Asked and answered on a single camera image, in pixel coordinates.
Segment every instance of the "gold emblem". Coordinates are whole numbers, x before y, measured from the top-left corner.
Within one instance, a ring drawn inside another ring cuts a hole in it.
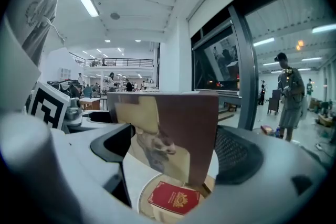
[[[184,193],[177,193],[176,198],[174,200],[173,207],[184,207],[184,205],[188,203],[187,196]]]

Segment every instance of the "passport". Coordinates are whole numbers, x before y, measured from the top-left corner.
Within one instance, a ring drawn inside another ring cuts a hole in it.
[[[194,209],[200,201],[200,193],[160,181],[148,202],[179,215],[185,215]]]

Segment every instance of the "bottle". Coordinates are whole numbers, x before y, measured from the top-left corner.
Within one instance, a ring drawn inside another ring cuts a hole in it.
[[[275,131],[275,137],[280,138],[280,127],[277,127],[277,130]]]

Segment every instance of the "smoke detector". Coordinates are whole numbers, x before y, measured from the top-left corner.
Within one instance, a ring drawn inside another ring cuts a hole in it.
[[[120,15],[116,12],[111,13],[110,17],[113,20],[119,20],[120,19]]]

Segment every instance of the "metal railing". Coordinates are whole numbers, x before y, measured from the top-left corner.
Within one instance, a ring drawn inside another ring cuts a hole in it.
[[[153,67],[151,59],[96,58],[85,60],[84,67]]]
[[[77,56],[77,55],[74,55],[72,53],[70,53],[71,56],[73,57],[73,59],[75,60],[75,62],[80,66],[80,67],[84,67],[85,66],[85,59]]]

